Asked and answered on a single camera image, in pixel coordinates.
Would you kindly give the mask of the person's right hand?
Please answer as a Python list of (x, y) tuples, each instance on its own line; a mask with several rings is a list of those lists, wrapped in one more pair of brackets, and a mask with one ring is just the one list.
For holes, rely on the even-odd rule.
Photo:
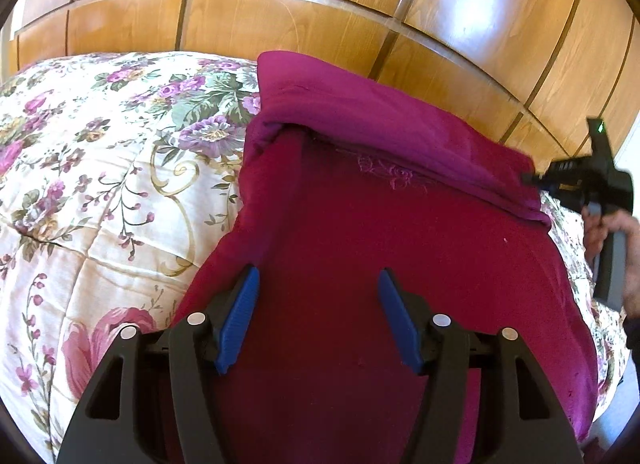
[(639, 221), (626, 210), (616, 210), (602, 217), (587, 207), (582, 209), (584, 221), (585, 258), (591, 268), (594, 258), (600, 254), (604, 240), (610, 233), (624, 232), (627, 240), (626, 281), (623, 290), (623, 308), (629, 320), (638, 319), (640, 311), (640, 243)]

